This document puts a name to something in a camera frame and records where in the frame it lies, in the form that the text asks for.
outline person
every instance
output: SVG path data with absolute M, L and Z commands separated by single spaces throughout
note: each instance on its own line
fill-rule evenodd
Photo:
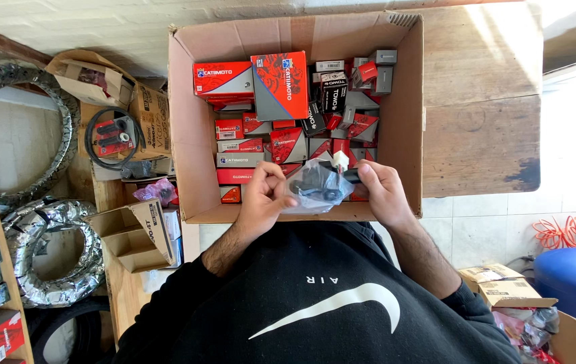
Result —
M 168 277 L 114 363 L 520 363 L 483 300 L 408 207 L 395 169 L 362 160 L 369 223 L 276 223 L 296 201 L 260 162 L 232 226 Z

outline black sweatshirt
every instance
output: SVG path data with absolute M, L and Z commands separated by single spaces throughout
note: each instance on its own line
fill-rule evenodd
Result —
M 168 277 L 114 363 L 520 363 L 463 284 L 439 300 L 368 223 L 277 223 L 227 278 L 201 259 Z

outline black tire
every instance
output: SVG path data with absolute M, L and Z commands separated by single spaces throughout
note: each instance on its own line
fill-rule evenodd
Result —
M 29 317 L 38 321 L 38 324 L 31 325 L 28 318 L 34 363 L 48 364 L 43 357 L 45 344 L 59 327 L 71 319 L 76 319 L 77 329 L 68 364 L 88 364 L 101 360 L 105 353 L 99 347 L 102 334 L 99 311 L 110 311 L 108 297 L 91 296 L 70 307 L 32 311 Z

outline coiled orange hose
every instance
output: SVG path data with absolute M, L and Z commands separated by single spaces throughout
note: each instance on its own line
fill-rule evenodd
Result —
M 576 247 L 576 217 L 569 216 L 564 228 L 559 226 L 555 218 L 553 221 L 555 225 L 545 219 L 533 224 L 533 228 L 537 231 L 535 237 L 540 241 L 540 244 L 548 249 Z

